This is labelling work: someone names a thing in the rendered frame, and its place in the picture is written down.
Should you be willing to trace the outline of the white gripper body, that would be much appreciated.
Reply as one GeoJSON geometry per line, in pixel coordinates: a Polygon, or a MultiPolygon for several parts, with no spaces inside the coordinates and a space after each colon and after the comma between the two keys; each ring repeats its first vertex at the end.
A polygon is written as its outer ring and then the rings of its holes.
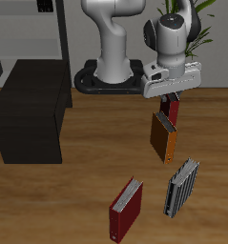
{"type": "Polygon", "coordinates": [[[141,94],[144,98],[151,98],[198,87],[201,84],[201,64],[187,63],[184,68],[182,76],[171,78],[170,71],[160,67],[156,61],[144,66],[140,82],[141,94]]]}

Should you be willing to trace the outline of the red book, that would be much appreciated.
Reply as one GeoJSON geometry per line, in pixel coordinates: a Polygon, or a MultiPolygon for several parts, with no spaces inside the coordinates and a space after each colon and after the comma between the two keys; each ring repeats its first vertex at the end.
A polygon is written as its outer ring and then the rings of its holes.
{"type": "Polygon", "coordinates": [[[141,209],[143,183],[133,177],[109,207],[110,239],[119,244],[141,209]]]}
{"type": "Polygon", "coordinates": [[[173,127],[176,126],[178,107],[179,100],[176,102],[172,102],[170,98],[168,98],[167,102],[160,102],[159,113],[161,117],[167,120],[173,127]]]}

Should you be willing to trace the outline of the orange book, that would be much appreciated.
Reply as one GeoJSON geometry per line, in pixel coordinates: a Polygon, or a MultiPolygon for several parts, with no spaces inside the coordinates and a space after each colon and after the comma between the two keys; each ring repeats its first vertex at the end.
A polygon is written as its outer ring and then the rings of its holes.
{"type": "Polygon", "coordinates": [[[164,164],[173,161],[176,127],[163,112],[153,113],[150,142],[164,164]]]}

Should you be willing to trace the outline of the grey striped book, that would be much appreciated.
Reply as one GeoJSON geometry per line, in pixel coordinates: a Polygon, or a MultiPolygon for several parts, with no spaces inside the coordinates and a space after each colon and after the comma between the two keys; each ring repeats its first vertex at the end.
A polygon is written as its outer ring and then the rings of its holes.
{"type": "Polygon", "coordinates": [[[188,158],[169,180],[163,213],[173,218],[191,195],[199,163],[188,158]]]}

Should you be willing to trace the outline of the black box on shelf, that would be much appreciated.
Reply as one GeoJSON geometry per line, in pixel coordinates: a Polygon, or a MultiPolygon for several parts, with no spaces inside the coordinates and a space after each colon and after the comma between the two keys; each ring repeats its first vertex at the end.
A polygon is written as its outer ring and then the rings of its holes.
{"type": "Polygon", "coordinates": [[[39,12],[53,12],[52,0],[36,0],[39,12]]]}

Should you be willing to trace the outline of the green pot plant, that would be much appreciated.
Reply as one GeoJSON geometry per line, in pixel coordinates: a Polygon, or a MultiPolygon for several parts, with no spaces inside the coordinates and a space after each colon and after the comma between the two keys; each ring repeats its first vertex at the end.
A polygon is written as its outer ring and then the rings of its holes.
{"type": "Polygon", "coordinates": [[[212,42],[206,39],[209,28],[201,29],[197,13],[216,0],[204,0],[196,6],[197,0],[165,0],[166,13],[156,20],[155,50],[163,55],[195,57],[193,50],[212,42]]]}

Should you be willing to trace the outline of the dark brown desk caddy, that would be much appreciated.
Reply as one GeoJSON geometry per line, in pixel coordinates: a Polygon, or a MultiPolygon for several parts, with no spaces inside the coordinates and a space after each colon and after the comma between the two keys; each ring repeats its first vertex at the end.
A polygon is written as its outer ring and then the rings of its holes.
{"type": "Polygon", "coordinates": [[[64,112],[73,105],[68,63],[18,60],[0,91],[0,153],[6,164],[60,164],[64,112]]]}

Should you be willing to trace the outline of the flat black base plate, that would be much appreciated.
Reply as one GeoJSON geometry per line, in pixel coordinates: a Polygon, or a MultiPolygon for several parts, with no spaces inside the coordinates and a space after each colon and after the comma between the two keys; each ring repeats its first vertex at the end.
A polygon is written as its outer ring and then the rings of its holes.
{"type": "Polygon", "coordinates": [[[129,79],[119,84],[108,84],[93,75],[96,70],[96,60],[90,59],[74,77],[74,85],[79,92],[85,94],[141,94],[140,82],[144,74],[140,60],[131,59],[131,69],[134,73],[129,79]]]}

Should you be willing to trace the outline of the white shelf with dark frame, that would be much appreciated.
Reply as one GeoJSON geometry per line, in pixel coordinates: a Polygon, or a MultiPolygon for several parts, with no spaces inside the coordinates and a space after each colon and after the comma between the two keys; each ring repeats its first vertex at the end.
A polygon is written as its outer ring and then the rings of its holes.
{"type": "Polygon", "coordinates": [[[17,59],[70,62],[64,0],[39,12],[36,0],[0,0],[0,88],[17,59]]]}

